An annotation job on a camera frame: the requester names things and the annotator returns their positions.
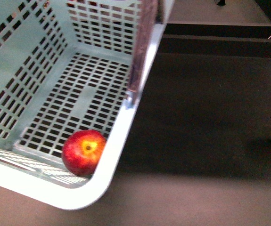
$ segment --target red apple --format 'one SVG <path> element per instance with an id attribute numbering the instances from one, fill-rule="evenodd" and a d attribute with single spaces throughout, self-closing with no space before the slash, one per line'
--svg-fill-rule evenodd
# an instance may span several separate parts
<path id="1" fill-rule="evenodd" d="M 105 138 L 96 130 L 75 132 L 64 143 L 63 163 L 75 175 L 90 175 L 101 158 L 105 144 Z"/>

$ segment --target light blue basket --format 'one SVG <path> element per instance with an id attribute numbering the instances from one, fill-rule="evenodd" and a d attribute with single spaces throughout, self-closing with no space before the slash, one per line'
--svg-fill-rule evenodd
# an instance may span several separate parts
<path id="1" fill-rule="evenodd" d="M 0 186 L 62 209 L 107 189 L 164 22 L 156 0 L 0 0 Z M 67 171 L 61 148 L 95 129 L 107 144 L 95 173 Z"/>

